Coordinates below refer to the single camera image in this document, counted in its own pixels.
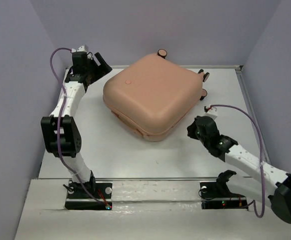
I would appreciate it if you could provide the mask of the pink hard-shell suitcase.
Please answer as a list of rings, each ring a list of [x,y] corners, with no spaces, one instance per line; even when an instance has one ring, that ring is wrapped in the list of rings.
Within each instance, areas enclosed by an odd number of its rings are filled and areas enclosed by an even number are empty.
[[[210,76],[166,59],[159,49],[110,78],[103,87],[103,102],[128,129],[150,142],[164,140],[208,92]]]

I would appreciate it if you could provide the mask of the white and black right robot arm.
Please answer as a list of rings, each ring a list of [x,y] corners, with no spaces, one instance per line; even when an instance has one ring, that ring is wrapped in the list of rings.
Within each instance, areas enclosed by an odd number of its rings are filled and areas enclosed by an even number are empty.
[[[199,140],[215,158],[232,165],[261,184],[273,213],[291,224],[291,173],[278,169],[246,151],[233,138],[220,134],[210,116],[197,116],[187,127],[187,136]]]

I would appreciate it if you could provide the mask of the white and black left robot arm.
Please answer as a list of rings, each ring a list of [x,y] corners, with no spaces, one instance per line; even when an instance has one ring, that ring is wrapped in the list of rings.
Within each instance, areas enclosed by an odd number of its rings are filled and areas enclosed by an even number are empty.
[[[61,95],[49,116],[41,118],[45,149],[58,158],[71,174],[72,191],[94,199],[95,176],[81,155],[82,138],[75,122],[79,103],[88,87],[112,71],[99,52],[92,54],[84,48],[71,49],[72,66],[64,79],[58,79]]]

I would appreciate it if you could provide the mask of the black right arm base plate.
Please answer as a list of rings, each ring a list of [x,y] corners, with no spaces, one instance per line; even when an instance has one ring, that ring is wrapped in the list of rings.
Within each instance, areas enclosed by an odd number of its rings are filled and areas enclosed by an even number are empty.
[[[244,195],[231,193],[216,181],[201,182],[198,196],[203,210],[249,209]]]

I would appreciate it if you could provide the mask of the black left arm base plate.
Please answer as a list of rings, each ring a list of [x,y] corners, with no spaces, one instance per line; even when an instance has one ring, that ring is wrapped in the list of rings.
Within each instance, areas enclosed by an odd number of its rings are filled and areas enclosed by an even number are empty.
[[[64,184],[66,189],[66,199],[64,208],[67,210],[76,211],[111,211],[113,209],[112,203],[112,182],[97,182],[94,192],[87,186],[90,194],[82,189],[79,183],[69,181]]]

